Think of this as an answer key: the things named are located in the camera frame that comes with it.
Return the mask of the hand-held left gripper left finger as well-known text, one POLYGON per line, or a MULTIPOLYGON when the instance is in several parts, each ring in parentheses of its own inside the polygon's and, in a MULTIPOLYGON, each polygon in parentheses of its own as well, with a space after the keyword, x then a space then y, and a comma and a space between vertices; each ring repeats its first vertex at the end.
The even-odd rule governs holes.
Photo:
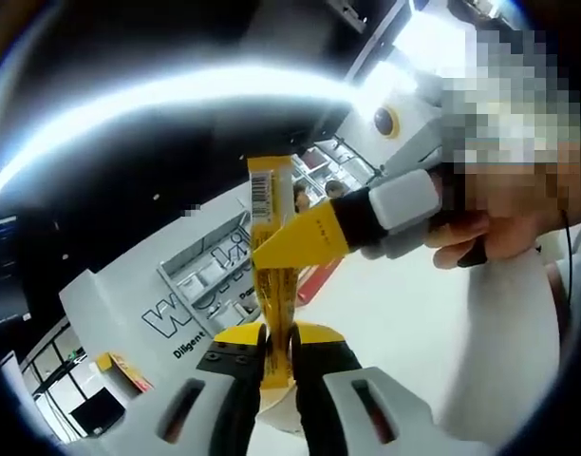
POLYGON ((104 435, 64 455, 245 455, 259 409, 266 325, 218 334, 193 367, 141 394, 104 435))

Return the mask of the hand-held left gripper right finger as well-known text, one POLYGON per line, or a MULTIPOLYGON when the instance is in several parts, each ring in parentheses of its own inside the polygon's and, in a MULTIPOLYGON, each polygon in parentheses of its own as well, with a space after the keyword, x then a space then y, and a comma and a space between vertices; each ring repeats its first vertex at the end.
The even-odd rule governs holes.
POLYGON ((291 331, 296 406, 311 455, 489 455, 434 423, 420 397, 377 367, 364 368, 344 337, 317 324, 291 331))

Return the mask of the person's right hand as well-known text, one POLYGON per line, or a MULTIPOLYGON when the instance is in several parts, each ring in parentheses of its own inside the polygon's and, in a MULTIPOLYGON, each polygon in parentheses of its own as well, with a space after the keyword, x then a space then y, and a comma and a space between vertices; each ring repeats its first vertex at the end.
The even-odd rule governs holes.
POLYGON ((484 211, 456 213, 431 225, 424 244, 435 251, 437 268, 467 268, 516 257, 534 248, 537 238, 564 228, 566 221, 563 211, 511 217, 493 217, 484 211))

